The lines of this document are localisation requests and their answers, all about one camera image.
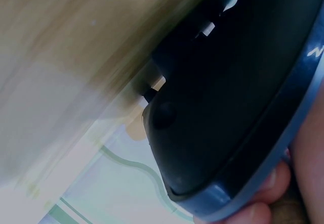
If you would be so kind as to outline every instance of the black plastic device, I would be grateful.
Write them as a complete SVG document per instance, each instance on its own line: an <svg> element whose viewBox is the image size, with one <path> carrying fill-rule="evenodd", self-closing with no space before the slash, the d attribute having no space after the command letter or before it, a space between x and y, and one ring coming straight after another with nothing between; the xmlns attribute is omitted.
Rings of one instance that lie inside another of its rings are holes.
<svg viewBox="0 0 324 224"><path fill-rule="evenodd" d="M204 0L152 54L145 130L171 200L207 221L257 191L324 74L323 0Z"/></svg>

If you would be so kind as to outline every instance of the green line pattern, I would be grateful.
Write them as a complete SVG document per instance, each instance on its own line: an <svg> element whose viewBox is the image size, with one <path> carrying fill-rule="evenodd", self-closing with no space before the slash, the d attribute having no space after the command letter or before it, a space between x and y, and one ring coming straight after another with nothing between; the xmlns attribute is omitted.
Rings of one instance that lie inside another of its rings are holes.
<svg viewBox="0 0 324 224"><path fill-rule="evenodd" d="M54 205L49 211L49 215L60 224L78 224L71 216L69 216L58 205Z"/></svg>
<svg viewBox="0 0 324 224"><path fill-rule="evenodd" d="M69 203L67 203L66 200L64 200L62 197L60 198L60 200L67 206L69 207L71 210L73 210L73 212L75 214L77 214L80 218L82 218L86 223L88 224L93 224L91 221L89 221L88 219L86 219L80 212L78 212L76 209L73 208L73 206L71 206Z"/></svg>
<svg viewBox="0 0 324 224"><path fill-rule="evenodd" d="M182 213L171 203L171 201L169 200L168 196L166 195L166 193L164 191L164 185L163 185L161 178L152 168L150 168L149 166L147 166L143 163L140 163L140 162L134 162L134 161L129 161L129 160L123 159L123 158L117 156L116 154L114 154L111 150L109 150L104 145L100 148L100 152L104 156L106 156L108 159L110 159L111 161L113 161L119 165L135 168L135 169L145 173L147 176L149 176L151 178L152 182L156 186L155 189L157 191L157 196L161 199L162 204L164 204L165 207L170 209L172 213L175 213L176 215L178 215L179 217L181 217L185 220L193 222L191 216L188 216L188 215Z"/></svg>

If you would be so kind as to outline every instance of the fingertip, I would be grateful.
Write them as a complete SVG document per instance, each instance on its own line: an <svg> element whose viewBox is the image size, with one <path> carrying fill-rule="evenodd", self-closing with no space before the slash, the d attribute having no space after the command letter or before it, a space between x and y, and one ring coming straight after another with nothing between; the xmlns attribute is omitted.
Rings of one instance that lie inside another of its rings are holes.
<svg viewBox="0 0 324 224"><path fill-rule="evenodd" d="M257 192L252 199L253 202L264 202L266 204L271 204L277 201L287 190L290 179L291 179L291 172L289 166L285 162L280 162L279 165L275 169L275 182L271 188L268 189L261 189ZM272 181L274 177L272 174L266 180L266 183Z"/></svg>
<svg viewBox="0 0 324 224"><path fill-rule="evenodd" d="M256 203L230 217L224 224L269 224L271 211L268 205Z"/></svg>

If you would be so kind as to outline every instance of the finger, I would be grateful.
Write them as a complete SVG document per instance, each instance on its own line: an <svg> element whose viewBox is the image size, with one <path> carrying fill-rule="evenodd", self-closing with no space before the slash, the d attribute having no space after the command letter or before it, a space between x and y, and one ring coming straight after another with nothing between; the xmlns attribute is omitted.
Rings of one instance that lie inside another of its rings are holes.
<svg viewBox="0 0 324 224"><path fill-rule="evenodd" d="M285 162L280 162L270 176L254 195L250 203L263 202L271 204L277 201L289 187L291 173Z"/></svg>
<svg viewBox="0 0 324 224"><path fill-rule="evenodd" d="M194 218L195 224L270 224L270 222L271 211L264 203L248 206L226 220L208 223Z"/></svg>

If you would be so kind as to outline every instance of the blurred wooden surface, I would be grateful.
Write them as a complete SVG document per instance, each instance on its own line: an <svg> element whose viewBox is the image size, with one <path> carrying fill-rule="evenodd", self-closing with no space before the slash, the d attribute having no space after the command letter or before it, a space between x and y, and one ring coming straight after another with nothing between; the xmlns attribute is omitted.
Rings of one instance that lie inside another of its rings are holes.
<svg viewBox="0 0 324 224"><path fill-rule="evenodd" d="M49 208L96 152L85 134L136 115L130 81L198 1L0 0L0 184Z"/></svg>

